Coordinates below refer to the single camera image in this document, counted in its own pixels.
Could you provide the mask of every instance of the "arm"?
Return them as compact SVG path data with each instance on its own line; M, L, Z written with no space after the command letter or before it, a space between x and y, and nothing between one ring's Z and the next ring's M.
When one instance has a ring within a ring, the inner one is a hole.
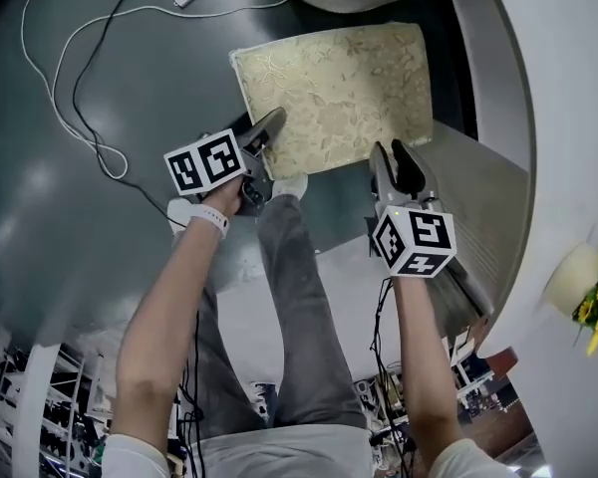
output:
M239 208L241 178L204 203L229 217ZM112 433L140 439L166 453L168 420L194 333L197 305L221 233L193 218L146 294L118 357Z
M399 329L403 389L410 427L430 469L441 452L463 438L456 388L425 281L393 278Z

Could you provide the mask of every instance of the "gray jeans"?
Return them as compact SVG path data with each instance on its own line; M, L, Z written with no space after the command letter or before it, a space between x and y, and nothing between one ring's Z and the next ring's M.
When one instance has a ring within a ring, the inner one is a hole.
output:
M284 346L274 426L330 423L366 428L299 200L281 195L268 202L257 234ZM252 409L226 354L217 324L216 297L208 288L199 304L198 350L201 439L264 429L263 419ZM192 346L188 357L190 396L194 395L194 361ZM187 402L182 408L191 410Z

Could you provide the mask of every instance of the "person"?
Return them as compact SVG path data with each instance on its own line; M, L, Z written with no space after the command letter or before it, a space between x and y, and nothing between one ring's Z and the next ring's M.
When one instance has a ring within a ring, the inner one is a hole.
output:
M240 205L240 184L241 179L227 182L203 204L231 217ZM197 405L203 411L197 425L200 456L209 478L372 476L366 417L301 215L299 199L306 187L307 176L275 182L273 196L257 221L285 350L274 427L266 429L251 408L219 333L216 298L207 277L222 234L212 222L192 217L185 229L171 224L178 244L124 336L112 435L103 455L105 478L169 476L164 457L169 417L186 362L192 366L195 359ZM175 221L187 221L187 211L190 204L184 199L168 206L168 216ZM394 287L404 398L413 437L430 475L512 476L461 432L452 373L425 282L395 278ZM189 368L186 389L194 398L192 374ZM180 418L193 411L190 403L184 404ZM195 454L197 475L202 476L197 427L191 427L186 442Z

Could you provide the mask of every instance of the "white cable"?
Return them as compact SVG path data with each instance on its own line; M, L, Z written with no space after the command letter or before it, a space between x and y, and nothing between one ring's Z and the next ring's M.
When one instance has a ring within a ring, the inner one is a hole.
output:
M281 0L280 2L276 2L274 4L268 4L268 5L249 5L246 7L240 7L238 9L232 9L230 11L223 11L223 12L218 12L218 13L213 13L213 14L182 14L182 13L178 13L178 12L173 12L173 11L169 11L167 9L162 9L161 7L156 7L153 5L146 5L143 7L137 7L135 9L130 9L128 11L122 11L119 13L114 14L113 16L118 18L121 16L127 16L129 14L133 14L135 12L140 12L140 11L158 11L164 14L168 14L169 16L174 16L176 18L195 18L195 19L202 19L202 18L218 18L220 16L227 16L228 14L232 14L235 12L239 12L239 11L244 11L244 10L248 10L248 9L270 9L272 7L278 7L280 5L283 5L287 2L288 0ZM64 45L64 48L62 49L62 54L60 55L60 60L58 61L58 66L56 68L56 73L53 79L53 85L50 86L49 82L47 80L47 78L44 76L44 73L42 73L42 70L36 65L35 62L33 62L33 60L31 59L31 57L29 56L28 52L27 52L27 47L26 47L26 43L24 40L24 22L25 22L25 18L26 18L26 14L27 14L27 8L29 7L29 3L31 2L31 0L27 0L27 2L24 5L24 9L22 10L22 21L20 23L20 42L22 44L22 52L24 53L25 58L27 59L27 62L29 62L29 64L31 65L31 67L35 70L36 73L38 73L38 75L40 75L40 78L42 78L44 85L47 89L47 95L49 96L49 99L51 100L51 106L53 107L53 111L58 119L58 121L60 122L60 125L67 131L67 133L72 136L75 139L78 139L79 141L83 142L84 144L86 144L94 153L97 153L96 150L96 144L94 141L92 141L91 139L86 138L81 132L79 132L75 127L73 127L69 122L67 122L63 117L62 114L60 113L60 110L58 109L58 104L56 101L56 87L58 86L58 78L60 76L60 69L62 68L62 62L64 61L64 57L65 54L67 53L67 49L69 48L69 45L71 44L71 41L73 41L73 39L83 30L85 30L86 28L90 27L91 25L98 23L100 21L104 21L110 18L110 15L107 16L100 16L99 18L95 18L87 23L85 23L84 25L82 25L81 27L79 27L75 32L73 32L73 34L71 34L71 36L69 37L69 39L67 40L66 44ZM123 161L124 163L124 168L122 170L122 173L119 173L117 175L113 175L110 171L109 168L107 167L106 163L104 162L104 160L98 155L98 159L100 161L100 164L102 165L102 168L104 169L105 173L112 179L121 179L123 178L127 172L129 171L129 161L127 160L127 157L124 155L123 152L121 152L120 150L109 146L109 145L104 145L104 144L99 144L98 147L100 148L104 148L106 150L109 150L110 152L113 152L115 154L117 154Z

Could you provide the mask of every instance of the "floral patterned cushion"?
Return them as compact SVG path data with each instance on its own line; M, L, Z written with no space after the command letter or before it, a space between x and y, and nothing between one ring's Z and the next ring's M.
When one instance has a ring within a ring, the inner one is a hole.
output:
M267 150L273 178L367 159L375 141L432 136L430 75L418 25L389 23L275 41L230 55L252 121L288 121Z

